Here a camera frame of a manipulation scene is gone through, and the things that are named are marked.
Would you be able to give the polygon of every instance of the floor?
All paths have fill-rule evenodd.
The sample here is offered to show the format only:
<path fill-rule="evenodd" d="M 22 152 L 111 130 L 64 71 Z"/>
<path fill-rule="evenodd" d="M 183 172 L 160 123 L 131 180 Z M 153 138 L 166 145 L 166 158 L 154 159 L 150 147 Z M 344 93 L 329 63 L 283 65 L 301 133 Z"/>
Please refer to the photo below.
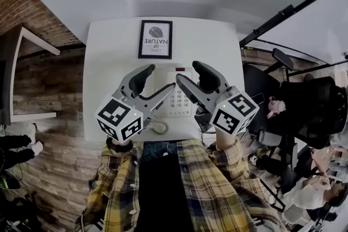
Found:
<path fill-rule="evenodd" d="M 40 219 L 47 231 L 71 231 L 76 218 L 85 208 L 87 181 L 100 162 L 103 143 L 86 142 L 83 131 L 82 80 L 84 48 L 20 59 L 17 63 L 14 87 L 16 114 L 56 111 L 57 118 L 36 121 L 37 140 L 44 144 L 35 159 L 15 166 L 11 171 L 21 179 L 22 188 L 8 192 L 12 197 L 36 191 L 43 208 L 53 210 L 54 221 Z M 273 64 L 268 53 L 241 51 L 243 60 Z M 312 67 L 301 60 L 296 69 Z M 272 73 L 284 80 L 282 69 Z M 25 134 L 28 123 L 14 123 L 7 134 Z M 249 139 L 243 139 L 245 153 Z"/>

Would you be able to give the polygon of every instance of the black shirt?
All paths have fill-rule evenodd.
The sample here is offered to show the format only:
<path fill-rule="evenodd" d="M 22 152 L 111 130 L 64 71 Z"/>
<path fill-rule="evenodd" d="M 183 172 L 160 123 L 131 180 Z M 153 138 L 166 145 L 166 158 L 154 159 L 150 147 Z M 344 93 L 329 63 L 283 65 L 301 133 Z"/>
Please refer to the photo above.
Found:
<path fill-rule="evenodd" d="M 139 204 L 136 232 L 194 231 L 178 155 L 169 154 L 141 163 Z"/>

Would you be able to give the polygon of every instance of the brick wall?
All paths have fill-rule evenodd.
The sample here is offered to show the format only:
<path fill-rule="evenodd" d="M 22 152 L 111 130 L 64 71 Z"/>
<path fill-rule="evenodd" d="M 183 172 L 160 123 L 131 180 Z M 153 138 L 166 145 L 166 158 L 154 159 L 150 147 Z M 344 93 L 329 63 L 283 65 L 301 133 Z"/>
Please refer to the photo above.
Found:
<path fill-rule="evenodd" d="M 56 47 L 80 43 L 40 0 L 0 0 L 0 35 L 20 23 Z"/>

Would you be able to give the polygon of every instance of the jeans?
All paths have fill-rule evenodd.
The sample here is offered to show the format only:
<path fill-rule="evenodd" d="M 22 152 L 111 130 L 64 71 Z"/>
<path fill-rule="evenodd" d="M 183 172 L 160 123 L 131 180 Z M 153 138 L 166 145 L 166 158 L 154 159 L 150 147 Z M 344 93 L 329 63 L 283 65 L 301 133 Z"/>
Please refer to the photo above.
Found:
<path fill-rule="evenodd" d="M 165 153 L 178 154 L 176 143 L 177 141 L 145 142 L 141 162 L 155 160 Z"/>

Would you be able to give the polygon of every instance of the white shirt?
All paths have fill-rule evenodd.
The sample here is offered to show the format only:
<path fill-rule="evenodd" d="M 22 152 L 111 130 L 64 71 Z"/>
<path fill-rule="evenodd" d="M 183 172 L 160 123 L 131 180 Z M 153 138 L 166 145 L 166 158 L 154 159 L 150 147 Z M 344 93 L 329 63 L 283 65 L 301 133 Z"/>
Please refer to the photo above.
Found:
<path fill-rule="evenodd" d="M 302 183 L 305 180 L 306 178 L 301 178 L 291 191 L 284 194 L 284 203 L 287 207 L 292 205 L 303 209 L 323 207 L 325 204 L 324 192 L 330 189 L 327 179 L 320 177 L 317 183 L 303 187 Z"/>

